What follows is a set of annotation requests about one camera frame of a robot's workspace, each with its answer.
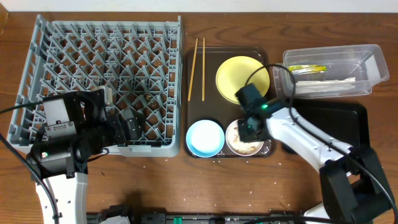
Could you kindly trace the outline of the white bowl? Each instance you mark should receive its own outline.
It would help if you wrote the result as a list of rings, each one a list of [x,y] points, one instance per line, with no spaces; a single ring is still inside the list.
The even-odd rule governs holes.
[[[252,156],[263,147],[263,142],[242,142],[238,133],[238,120],[233,121],[226,130],[228,147],[239,156]]]

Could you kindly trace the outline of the wooden chopstick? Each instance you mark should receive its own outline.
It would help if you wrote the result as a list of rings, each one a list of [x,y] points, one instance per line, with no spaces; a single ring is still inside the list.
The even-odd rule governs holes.
[[[202,95],[201,100],[205,101],[205,38],[203,38],[202,46]]]
[[[194,74],[195,74],[197,48],[198,48],[198,38],[196,38],[195,48],[194,48],[194,52],[193,52],[192,69],[191,69],[191,74],[190,74],[190,84],[189,84],[189,89],[188,89],[188,101],[190,101],[192,98],[192,88],[193,88],[193,79],[194,79]]]

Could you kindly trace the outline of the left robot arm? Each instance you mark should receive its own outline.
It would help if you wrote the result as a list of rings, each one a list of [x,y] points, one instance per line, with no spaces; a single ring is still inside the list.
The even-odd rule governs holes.
[[[73,91],[44,98],[46,123],[27,161],[45,223],[86,223],[88,163],[109,147],[142,136],[145,116],[134,109],[106,112],[111,91]]]

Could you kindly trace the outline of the white napkin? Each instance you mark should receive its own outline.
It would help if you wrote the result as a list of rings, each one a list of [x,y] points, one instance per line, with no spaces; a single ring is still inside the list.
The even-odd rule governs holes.
[[[346,78],[344,80],[323,80],[323,81],[298,81],[296,83],[295,93],[317,93],[327,91],[344,91],[354,88],[355,77]]]

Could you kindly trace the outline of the green orange snack wrapper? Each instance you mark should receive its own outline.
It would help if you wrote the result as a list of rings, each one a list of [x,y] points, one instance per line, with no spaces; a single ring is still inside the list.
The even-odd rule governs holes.
[[[321,65],[291,65],[288,69],[294,75],[308,74],[308,73],[322,73],[326,72],[326,66]]]

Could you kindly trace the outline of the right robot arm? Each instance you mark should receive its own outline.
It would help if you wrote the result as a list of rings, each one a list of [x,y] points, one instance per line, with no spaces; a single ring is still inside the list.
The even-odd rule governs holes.
[[[275,139],[292,148],[317,172],[322,203],[287,222],[371,223],[391,210],[395,198],[381,162],[371,147],[353,147],[303,118],[279,100],[240,100],[245,117],[238,123],[244,142]]]

